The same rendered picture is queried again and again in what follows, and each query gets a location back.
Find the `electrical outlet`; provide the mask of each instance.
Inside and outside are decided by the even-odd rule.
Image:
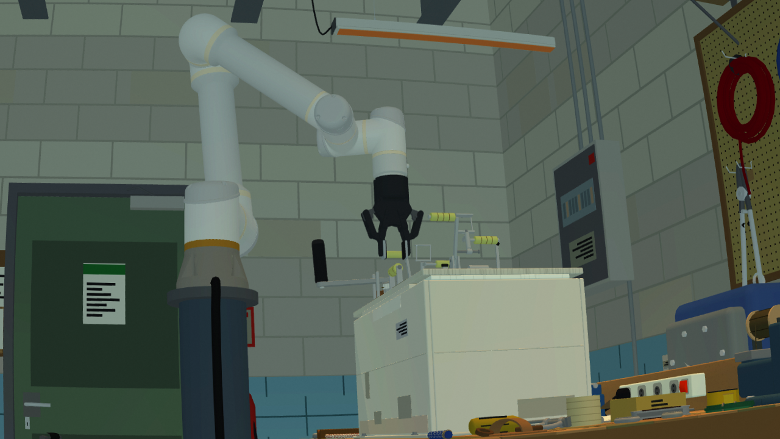
[[[622,389],[631,390],[631,398],[638,396],[650,396],[653,394],[685,393],[686,398],[699,398],[707,396],[707,385],[703,373],[682,375],[680,377],[665,378],[663,380],[646,381],[644,383],[627,384],[620,386]]]

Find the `door panel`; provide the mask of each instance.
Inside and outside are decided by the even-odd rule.
[[[13,383],[17,437],[181,437],[176,288],[183,211],[130,198],[19,197]],[[83,324],[83,264],[126,264],[125,324]],[[25,430],[23,396],[40,395]]]

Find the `door frame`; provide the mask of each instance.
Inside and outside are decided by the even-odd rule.
[[[15,439],[13,394],[13,287],[16,268],[16,214],[19,197],[101,197],[129,198],[183,197],[186,185],[181,184],[74,184],[74,183],[9,183],[8,218],[5,236],[5,308],[3,309],[3,402],[4,431],[7,439]]]

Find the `red cable coil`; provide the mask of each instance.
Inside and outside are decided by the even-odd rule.
[[[741,123],[734,108],[734,92],[739,79],[749,74],[756,84],[756,111],[747,123]],[[739,164],[745,178],[747,193],[751,195],[750,184],[745,173],[745,162],[742,155],[742,143],[755,143],[769,130],[775,115],[775,82],[769,70],[760,59],[739,57],[732,59],[723,70],[718,84],[718,114],[723,128],[729,136],[739,141]]]

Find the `circuit breaker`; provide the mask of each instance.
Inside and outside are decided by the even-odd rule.
[[[564,267],[593,294],[633,280],[620,145],[596,140],[553,170]]]

